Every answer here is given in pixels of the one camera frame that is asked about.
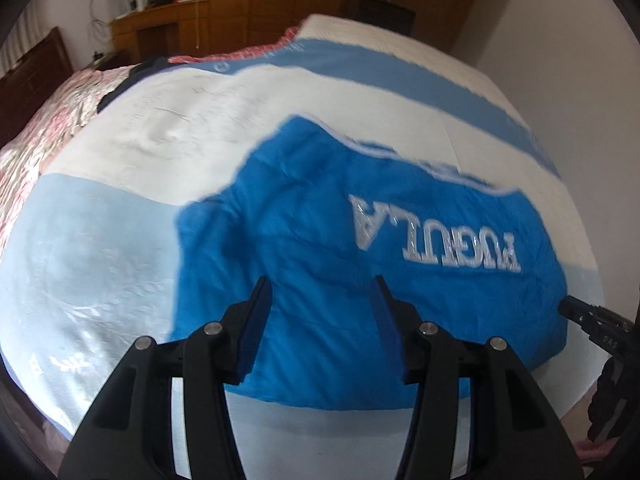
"bed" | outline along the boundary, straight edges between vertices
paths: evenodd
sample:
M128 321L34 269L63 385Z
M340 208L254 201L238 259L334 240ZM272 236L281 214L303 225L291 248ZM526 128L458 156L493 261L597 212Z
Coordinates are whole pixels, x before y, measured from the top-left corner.
M487 77L409 38L338 18L311 16L292 39L249 59L178 59L189 64L143 79L86 120L32 181L2 252L0 349L15 382L67 438L135 338L160 342L175 332L180 210L233 184L292 115L352 148L384 146L421 161L441 180L521 190L568 293L604 303L566 187ZM115 73L110 88L125 76ZM536 367L559 415L593 384L605 357L570 326L566 347ZM174 381L174 451L188 476L180 388ZM227 396L249 478L391 478L410 420L405 405ZM463 399L460 427L468 410Z

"blue fabric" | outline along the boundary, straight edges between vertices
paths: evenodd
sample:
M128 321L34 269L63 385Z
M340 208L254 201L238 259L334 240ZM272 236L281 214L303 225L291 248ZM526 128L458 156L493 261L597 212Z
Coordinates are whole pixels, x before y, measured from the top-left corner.
M555 165L533 134L502 108L415 63L361 46L325 40L300 40L255 59L209 61L170 70L189 67L230 75L267 63L280 67L305 68L319 75L374 86L433 106L528 153L541 166L559 176Z
M264 274L273 282L273 308L254 370L231 391L325 410L408 408L415 389L387 365L368 300L370 280L382 274L423 319L465 340L501 335L527 367L543 363L566 339L566 321L556 312L564 274L526 197L482 192L474 183L440 180L398 157L366 155L292 118L253 152L229 188L178 216L182 267L172 338L220 319ZM448 228L478 233L488 226L500 240L512 233L522 270L405 260L406 223L389 219L363 250L349 196ZM434 241L434 252L442 254L442 243Z

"blue garment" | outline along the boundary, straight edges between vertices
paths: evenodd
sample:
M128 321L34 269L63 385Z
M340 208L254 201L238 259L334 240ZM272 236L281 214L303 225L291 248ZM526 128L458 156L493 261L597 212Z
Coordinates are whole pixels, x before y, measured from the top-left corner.
M564 347L564 274L521 192L339 139L303 118L262 143L229 188L187 206L177 227L173 339L248 298L260 275L273 282L254 370L229 388L238 394L324 410L411 407L415 388L388 366L369 304L377 274L423 319L465 340L503 336L529 368ZM497 249L491 237L488 250L479 242L488 229Z

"hanging cord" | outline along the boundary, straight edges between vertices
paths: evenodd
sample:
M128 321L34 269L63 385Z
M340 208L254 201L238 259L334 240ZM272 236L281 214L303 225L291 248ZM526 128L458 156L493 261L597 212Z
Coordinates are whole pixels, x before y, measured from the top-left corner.
M89 24L87 25L87 35L94 38L98 43L108 43L111 39L109 23L101 20L95 15L95 0L89 0Z

